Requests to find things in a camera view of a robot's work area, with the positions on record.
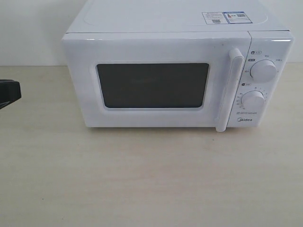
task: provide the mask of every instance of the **microwave window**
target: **microwave window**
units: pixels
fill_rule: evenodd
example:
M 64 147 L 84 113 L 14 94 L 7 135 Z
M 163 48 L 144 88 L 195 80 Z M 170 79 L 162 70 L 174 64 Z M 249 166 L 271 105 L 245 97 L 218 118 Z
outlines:
M 198 108 L 209 64 L 99 64 L 108 108 Z

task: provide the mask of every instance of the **power level knob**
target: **power level knob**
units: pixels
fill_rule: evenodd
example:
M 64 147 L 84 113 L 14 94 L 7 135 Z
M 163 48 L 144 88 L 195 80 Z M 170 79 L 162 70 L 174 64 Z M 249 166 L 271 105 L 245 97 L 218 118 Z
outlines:
M 264 96 L 259 91 L 250 91 L 242 96 L 241 103 L 245 109 L 257 111 L 264 105 Z
M 259 61 L 250 70 L 250 75 L 257 83 L 266 83 L 276 77 L 278 70 L 270 60 Z

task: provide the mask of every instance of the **white door handle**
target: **white door handle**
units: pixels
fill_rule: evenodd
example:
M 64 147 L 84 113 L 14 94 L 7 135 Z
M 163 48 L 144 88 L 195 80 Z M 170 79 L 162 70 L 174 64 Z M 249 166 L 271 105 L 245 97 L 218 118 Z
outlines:
M 219 113 L 218 124 L 216 127 L 216 130 L 218 132 L 226 130 L 245 62 L 245 59 L 238 48 L 230 50 L 229 57 L 231 60 L 231 70 L 229 73 L 229 79 L 226 85 L 225 94 Z

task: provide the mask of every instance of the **brand logo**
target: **brand logo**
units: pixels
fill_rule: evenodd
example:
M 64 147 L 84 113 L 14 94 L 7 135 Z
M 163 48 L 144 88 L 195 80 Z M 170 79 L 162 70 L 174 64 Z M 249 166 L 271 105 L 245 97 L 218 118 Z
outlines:
M 247 119 L 247 118 L 238 118 L 238 122 L 252 122 L 252 119 Z

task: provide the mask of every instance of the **white microwave oven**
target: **white microwave oven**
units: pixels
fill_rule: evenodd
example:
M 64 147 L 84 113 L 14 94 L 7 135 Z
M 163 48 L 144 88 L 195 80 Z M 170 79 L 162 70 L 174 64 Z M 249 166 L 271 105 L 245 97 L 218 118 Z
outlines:
M 88 127 L 256 127 L 293 36 L 257 0 L 89 0 L 62 44 Z

